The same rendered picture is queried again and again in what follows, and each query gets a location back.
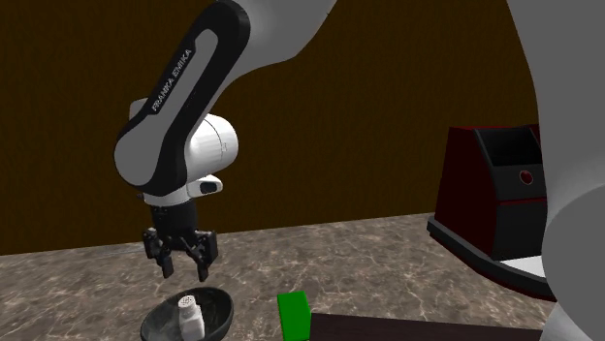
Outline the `green block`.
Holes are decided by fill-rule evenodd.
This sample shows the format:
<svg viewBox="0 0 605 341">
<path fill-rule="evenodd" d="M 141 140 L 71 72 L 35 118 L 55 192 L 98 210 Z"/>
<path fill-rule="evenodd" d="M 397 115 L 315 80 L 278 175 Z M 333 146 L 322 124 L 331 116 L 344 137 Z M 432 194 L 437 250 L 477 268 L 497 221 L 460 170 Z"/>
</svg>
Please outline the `green block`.
<svg viewBox="0 0 605 341">
<path fill-rule="evenodd" d="M 308 341 L 311 312 L 305 292 L 279 294 L 277 304 L 283 341 Z"/>
</svg>

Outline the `black bowl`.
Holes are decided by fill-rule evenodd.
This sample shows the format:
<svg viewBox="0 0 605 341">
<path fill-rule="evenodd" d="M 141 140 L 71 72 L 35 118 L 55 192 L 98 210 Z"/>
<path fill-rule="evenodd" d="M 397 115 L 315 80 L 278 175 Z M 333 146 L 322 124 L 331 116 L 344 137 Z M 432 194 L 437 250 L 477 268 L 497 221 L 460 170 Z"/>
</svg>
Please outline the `black bowl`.
<svg viewBox="0 0 605 341">
<path fill-rule="evenodd" d="M 185 341 L 179 328 L 178 302 L 187 295 L 195 298 L 205 323 L 205 337 L 197 341 L 221 341 L 234 317 L 234 302 L 225 291 L 197 287 L 174 294 L 154 307 L 140 328 L 142 341 Z"/>
</svg>

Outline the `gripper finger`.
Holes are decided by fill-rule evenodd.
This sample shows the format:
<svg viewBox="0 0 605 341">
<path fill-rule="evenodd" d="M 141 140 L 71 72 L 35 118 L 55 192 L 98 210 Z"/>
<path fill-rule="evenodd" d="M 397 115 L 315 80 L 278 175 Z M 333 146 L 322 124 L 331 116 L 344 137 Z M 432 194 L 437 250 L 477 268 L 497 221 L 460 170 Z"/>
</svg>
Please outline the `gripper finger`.
<svg viewBox="0 0 605 341">
<path fill-rule="evenodd" d="M 161 267 L 163 278 L 167 279 L 172 276 L 174 274 L 172 250 L 162 241 L 154 228 L 148 228 L 143 232 L 143 245 L 146 256 L 155 260 Z"/>
<path fill-rule="evenodd" d="M 195 262 L 198 279 L 205 282 L 208 269 L 218 257 L 217 234 L 215 231 L 191 230 L 180 238 L 186 254 Z"/>
</svg>

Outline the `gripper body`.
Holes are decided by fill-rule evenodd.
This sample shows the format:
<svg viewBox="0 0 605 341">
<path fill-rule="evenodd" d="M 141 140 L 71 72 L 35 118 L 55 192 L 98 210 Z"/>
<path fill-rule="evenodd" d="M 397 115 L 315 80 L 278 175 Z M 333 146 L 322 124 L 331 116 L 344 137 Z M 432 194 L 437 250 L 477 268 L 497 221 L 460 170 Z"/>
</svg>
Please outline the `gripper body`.
<svg viewBox="0 0 605 341">
<path fill-rule="evenodd" d="M 154 229 L 162 240 L 196 241 L 197 207 L 193 200 L 170 206 L 150 207 Z"/>
</svg>

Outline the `white salt shaker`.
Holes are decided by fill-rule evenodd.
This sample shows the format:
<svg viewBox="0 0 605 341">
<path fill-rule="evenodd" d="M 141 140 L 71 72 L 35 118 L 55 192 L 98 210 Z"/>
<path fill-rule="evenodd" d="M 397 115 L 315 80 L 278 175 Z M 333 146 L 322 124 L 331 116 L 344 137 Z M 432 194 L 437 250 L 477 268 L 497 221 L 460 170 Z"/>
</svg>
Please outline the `white salt shaker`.
<svg viewBox="0 0 605 341">
<path fill-rule="evenodd" d="M 177 303 L 179 330 L 183 341 L 201 341 L 206 336 L 201 306 L 193 295 L 183 296 Z"/>
</svg>

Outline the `dark red coffee machine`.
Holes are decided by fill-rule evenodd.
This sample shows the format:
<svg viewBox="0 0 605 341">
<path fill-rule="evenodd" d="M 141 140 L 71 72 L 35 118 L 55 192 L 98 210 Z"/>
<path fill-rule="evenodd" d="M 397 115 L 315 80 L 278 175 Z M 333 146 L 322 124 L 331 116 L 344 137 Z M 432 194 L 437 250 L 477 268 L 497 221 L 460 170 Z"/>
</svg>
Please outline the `dark red coffee machine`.
<svg viewBox="0 0 605 341">
<path fill-rule="evenodd" d="M 552 301 L 547 210 L 538 125 L 450 128 L 430 237 L 498 285 Z"/>
</svg>

